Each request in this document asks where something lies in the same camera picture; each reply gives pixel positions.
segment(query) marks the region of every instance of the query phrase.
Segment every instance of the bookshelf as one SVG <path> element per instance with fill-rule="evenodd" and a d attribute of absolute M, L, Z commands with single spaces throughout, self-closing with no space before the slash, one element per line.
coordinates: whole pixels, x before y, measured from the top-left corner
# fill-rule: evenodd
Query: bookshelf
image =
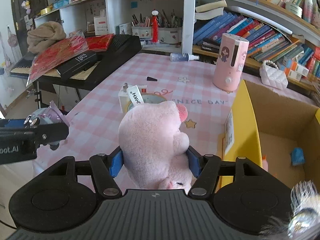
<path fill-rule="evenodd" d="M 201 0 L 202 4 L 213 1 Z M 239 6 L 269 18 L 293 31 L 294 34 L 303 35 L 315 46 L 320 46 L 320 30 L 278 5 L 266 0 L 226 0 L 226 2 L 228 6 Z"/>
<path fill-rule="evenodd" d="M 201 47 L 198 46 L 198 45 L 193 45 L 192 52 L 196 53 L 196 54 L 215 57 L 215 58 L 218 58 L 218 56 L 219 56 L 218 53 L 202 50 Z M 247 66 L 247 67 L 250 67 L 250 68 L 259 69 L 260 66 L 261 66 L 261 63 L 259 63 L 258 61 L 254 60 L 252 58 L 247 58 L 244 65 Z M 296 81 L 294 79 L 291 79 L 289 77 L 287 77 L 287 79 L 288 79 L 289 83 L 297 85 L 297 86 L 299 86 L 299 87 L 301 87 L 301 88 L 303 88 L 305 90 L 316 91 L 316 89 L 312 85 L 308 85 L 308 84 L 305 84 L 305 83 L 302 83 L 302 82 L 298 82 L 298 81 Z"/>

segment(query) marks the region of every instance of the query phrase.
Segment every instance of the plush toy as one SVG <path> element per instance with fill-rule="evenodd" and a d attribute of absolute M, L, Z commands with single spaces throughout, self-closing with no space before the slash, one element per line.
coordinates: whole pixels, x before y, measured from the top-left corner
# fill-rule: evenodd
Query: plush toy
<path fill-rule="evenodd" d="M 119 145 L 130 178 L 141 189 L 191 188 L 189 138 L 179 127 L 188 116 L 184 105 L 165 101 L 131 109 L 119 126 Z"/>

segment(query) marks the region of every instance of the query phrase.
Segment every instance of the paper label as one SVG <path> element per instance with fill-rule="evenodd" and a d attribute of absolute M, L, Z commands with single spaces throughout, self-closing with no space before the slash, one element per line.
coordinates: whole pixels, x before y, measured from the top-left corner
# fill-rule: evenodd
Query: paper label
<path fill-rule="evenodd" d="M 127 89 L 128 96 L 134 106 L 144 104 L 143 98 L 137 85 Z"/>
<path fill-rule="evenodd" d="M 235 131 L 233 127 L 233 115 L 232 115 L 232 110 L 230 111 L 226 123 L 225 123 L 225 150 L 224 154 L 226 155 L 228 151 L 231 149 L 233 144 L 235 143 Z"/>

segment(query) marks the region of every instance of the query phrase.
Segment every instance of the metal screw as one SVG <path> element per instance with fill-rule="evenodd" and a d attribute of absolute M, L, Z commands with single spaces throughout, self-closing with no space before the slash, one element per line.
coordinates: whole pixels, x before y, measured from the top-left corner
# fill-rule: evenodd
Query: metal screw
<path fill-rule="evenodd" d="M 204 188 L 196 187 L 191 190 L 191 193 L 195 196 L 203 196 L 207 194 L 207 191 Z"/>
<path fill-rule="evenodd" d="M 106 196 L 115 196 L 115 195 L 118 195 L 119 194 L 119 190 L 114 188 L 114 187 L 109 187 L 109 188 L 106 188 L 104 191 L 103 191 L 104 195 Z"/>

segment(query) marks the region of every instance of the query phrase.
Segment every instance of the table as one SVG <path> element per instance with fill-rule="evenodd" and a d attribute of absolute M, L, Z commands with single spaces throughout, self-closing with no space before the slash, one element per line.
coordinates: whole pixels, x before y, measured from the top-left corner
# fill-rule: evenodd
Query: table
<path fill-rule="evenodd" d="M 232 106 L 236 92 L 224 92 L 212 84 L 215 65 L 208 63 L 170 62 L 167 56 L 137 54 L 113 72 L 93 89 L 67 115 L 70 122 L 69 136 L 60 143 L 56 151 L 49 146 L 38 149 L 34 161 L 37 173 L 48 168 L 62 157 L 73 155 L 77 161 L 88 160 L 97 153 L 110 154 L 118 144 L 118 127 L 124 114 L 121 113 L 118 92 L 125 82 L 147 84 L 148 93 L 159 92 L 167 100 L 183 103 L 188 109 L 187 123 L 180 130 L 185 132 L 201 155 L 217 152 L 218 135 L 224 132 L 224 123 Z M 147 77 L 158 79 L 147 81 Z M 261 79 L 242 74 L 242 78 L 261 84 Z M 273 89 L 280 95 L 314 104 L 314 102 L 289 89 Z M 123 167 L 115 178 L 124 193 L 135 188 Z M 93 189 L 91 179 L 79 178 Z"/>

